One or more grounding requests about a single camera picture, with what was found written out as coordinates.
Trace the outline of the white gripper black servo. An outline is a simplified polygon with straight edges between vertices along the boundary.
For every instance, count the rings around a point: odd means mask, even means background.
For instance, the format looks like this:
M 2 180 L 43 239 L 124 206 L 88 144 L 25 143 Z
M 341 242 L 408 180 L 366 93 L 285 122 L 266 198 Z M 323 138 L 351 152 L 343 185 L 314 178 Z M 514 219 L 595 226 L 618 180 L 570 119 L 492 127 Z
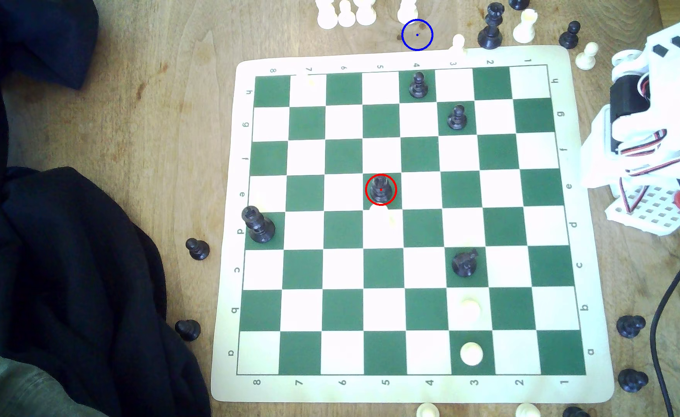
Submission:
M 647 37 L 644 50 L 613 55 L 612 80 L 648 74 L 650 107 L 629 119 L 680 119 L 680 22 Z

